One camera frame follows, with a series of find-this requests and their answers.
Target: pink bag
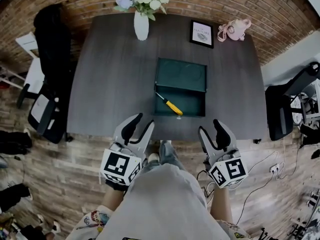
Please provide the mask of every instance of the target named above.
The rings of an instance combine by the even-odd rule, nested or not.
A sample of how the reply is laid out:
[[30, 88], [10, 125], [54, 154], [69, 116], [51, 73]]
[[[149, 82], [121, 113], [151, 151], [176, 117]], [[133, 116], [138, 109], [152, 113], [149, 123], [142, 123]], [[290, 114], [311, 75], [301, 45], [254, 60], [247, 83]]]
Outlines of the pink bag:
[[219, 26], [217, 39], [220, 42], [226, 40], [227, 35], [232, 40], [243, 41], [245, 39], [245, 30], [251, 26], [250, 19], [236, 19], [230, 21], [228, 24]]

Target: yellow screwdriver handle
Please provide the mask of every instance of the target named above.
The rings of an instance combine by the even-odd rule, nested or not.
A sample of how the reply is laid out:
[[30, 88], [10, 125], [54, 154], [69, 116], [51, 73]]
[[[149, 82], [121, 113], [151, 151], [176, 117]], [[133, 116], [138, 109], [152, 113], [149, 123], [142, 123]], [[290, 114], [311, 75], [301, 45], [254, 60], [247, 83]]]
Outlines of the yellow screwdriver handle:
[[179, 116], [183, 115], [182, 111], [179, 108], [177, 108], [175, 105], [173, 105], [170, 101], [167, 101], [165, 104], [167, 104], [170, 107], [170, 109], [176, 112]]

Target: vase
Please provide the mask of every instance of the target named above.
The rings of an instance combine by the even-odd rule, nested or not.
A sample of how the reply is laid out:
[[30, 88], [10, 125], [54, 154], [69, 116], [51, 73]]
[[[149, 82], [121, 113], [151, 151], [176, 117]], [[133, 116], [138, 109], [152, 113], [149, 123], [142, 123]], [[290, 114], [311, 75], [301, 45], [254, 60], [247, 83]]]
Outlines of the vase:
[[138, 11], [134, 13], [134, 31], [140, 41], [144, 41], [149, 33], [149, 18]]

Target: framed picture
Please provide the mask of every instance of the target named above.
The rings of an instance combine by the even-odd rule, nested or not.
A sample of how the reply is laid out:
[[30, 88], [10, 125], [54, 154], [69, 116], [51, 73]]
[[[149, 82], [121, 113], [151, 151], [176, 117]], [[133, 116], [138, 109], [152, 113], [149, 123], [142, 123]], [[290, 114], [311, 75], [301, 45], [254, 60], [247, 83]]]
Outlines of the framed picture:
[[214, 28], [211, 25], [191, 20], [190, 28], [190, 42], [206, 46], [209, 48], [214, 47]]

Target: open box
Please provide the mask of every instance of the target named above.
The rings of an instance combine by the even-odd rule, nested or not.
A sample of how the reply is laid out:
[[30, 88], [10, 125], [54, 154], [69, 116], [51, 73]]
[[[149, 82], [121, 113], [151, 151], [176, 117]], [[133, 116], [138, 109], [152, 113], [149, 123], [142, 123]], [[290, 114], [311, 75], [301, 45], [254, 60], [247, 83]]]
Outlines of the open box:
[[[183, 116], [205, 117], [207, 66], [159, 58], [154, 90], [179, 108]], [[156, 93], [154, 93], [154, 98], [155, 115], [177, 115]]]

